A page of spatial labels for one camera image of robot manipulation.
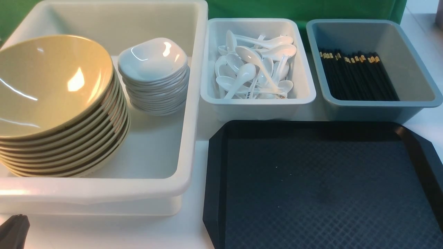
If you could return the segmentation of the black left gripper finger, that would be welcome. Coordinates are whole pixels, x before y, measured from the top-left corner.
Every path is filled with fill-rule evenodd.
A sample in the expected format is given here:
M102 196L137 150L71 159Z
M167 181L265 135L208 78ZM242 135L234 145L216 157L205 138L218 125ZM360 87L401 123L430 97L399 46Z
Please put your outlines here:
M28 216L13 215L0 226L1 249L23 249L30 228Z

